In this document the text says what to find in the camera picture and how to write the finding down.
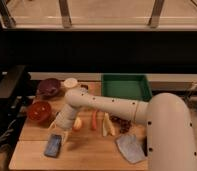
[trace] green plastic bin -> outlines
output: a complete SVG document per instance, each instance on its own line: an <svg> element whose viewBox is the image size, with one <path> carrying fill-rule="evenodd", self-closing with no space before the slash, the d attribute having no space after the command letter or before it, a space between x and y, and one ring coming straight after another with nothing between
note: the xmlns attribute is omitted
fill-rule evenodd
<svg viewBox="0 0 197 171"><path fill-rule="evenodd" d="M101 77L103 96L142 101L152 98L146 75L102 74Z"/></svg>

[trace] tabletop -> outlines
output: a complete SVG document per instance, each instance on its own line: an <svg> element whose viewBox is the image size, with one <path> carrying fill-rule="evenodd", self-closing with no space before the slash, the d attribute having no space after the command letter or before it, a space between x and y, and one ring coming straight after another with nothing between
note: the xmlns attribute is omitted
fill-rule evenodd
<svg viewBox="0 0 197 171"><path fill-rule="evenodd" d="M89 93L101 94L100 82L82 82L89 87ZM53 116L43 124L37 125L26 119L21 131L19 141L13 153L9 169L11 171L43 170L147 170L147 159L130 164L120 154L115 139L120 136L116 126L116 136L102 135L102 120L104 113L98 112L97 130L91 129L92 112L89 107L80 109L78 116L83 120L80 131L72 131L68 141L61 147L57 158L44 156L44 150L49 139L48 127L55 118L55 114L64 106L64 93L62 88L58 96L49 99ZM130 129L136 137L146 136L146 129L142 125L133 125Z"/></svg>

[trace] gray cloth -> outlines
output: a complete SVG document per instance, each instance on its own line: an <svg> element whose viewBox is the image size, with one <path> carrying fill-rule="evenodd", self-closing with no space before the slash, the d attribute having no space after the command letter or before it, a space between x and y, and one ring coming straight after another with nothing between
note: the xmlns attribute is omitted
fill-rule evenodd
<svg viewBox="0 0 197 171"><path fill-rule="evenodd" d="M116 140L116 143L122 155L130 163L134 164L146 159L135 135L122 135Z"/></svg>

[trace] orange carrot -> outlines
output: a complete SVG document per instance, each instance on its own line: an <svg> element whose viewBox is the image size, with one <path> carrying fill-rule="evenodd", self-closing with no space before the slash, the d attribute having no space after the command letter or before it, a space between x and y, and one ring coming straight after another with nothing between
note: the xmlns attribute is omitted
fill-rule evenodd
<svg viewBox="0 0 197 171"><path fill-rule="evenodd" d="M91 125L91 129L92 130L96 130L97 129L97 113L98 113L98 110L94 110L93 113L92 113L92 125Z"/></svg>

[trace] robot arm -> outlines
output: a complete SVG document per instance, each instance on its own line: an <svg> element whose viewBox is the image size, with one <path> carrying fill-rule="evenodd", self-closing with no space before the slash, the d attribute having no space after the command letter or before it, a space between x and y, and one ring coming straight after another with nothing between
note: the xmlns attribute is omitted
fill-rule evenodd
<svg viewBox="0 0 197 171"><path fill-rule="evenodd" d="M89 106L122 119L147 125L149 171L197 171L197 153L189 109L176 95L163 93L149 103L93 96L71 89L55 119L64 130L72 128L78 110Z"/></svg>

